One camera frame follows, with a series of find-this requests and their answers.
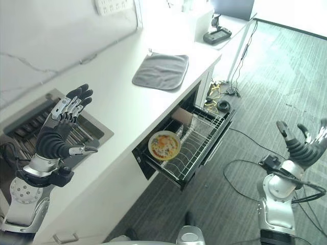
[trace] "gray towel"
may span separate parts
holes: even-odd
[[[186,55],[147,55],[135,73],[132,83],[139,86],[170,90],[183,82],[189,66]]]

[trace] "white wall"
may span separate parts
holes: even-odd
[[[133,8],[102,17],[95,0],[0,0],[0,108],[136,24]]]
[[[257,18],[327,37],[327,0],[255,0]]]

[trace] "electrical outlet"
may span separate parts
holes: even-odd
[[[133,3],[133,0],[96,0],[97,10],[101,16],[131,9]]]

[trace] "robotic arm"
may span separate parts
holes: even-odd
[[[16,165],[17,177],[10,185],[11,204],[0,230],[36,233],[50,203],[49,197],[42,197],[43,189],[51,184],[63,187],[74,175],[68,166],[60,166],[59,160],[98,151],[65,142],[77,117],[91,103],[92,94],[84,84],[69,92],[53,108],[37,137],[36,154],[23,168]]]
[[[302,188],[301,177],[327,148],[327,119],[315,139],[304,125],[297,125],[305,136],[300,143],[283,121],[277,127],[284,137],[290,157],[280,163],[276,156],[268,155],[259,162],[268,176],[258,182],[261,199],[258,203],[261,244],[294,244],[295,221],[292,210],[293,191]]]

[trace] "plate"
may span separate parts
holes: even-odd
[[[171,131],[159,131],[148,142],[150,154],[160,160],[171,160],[180,152],[180,139]]]

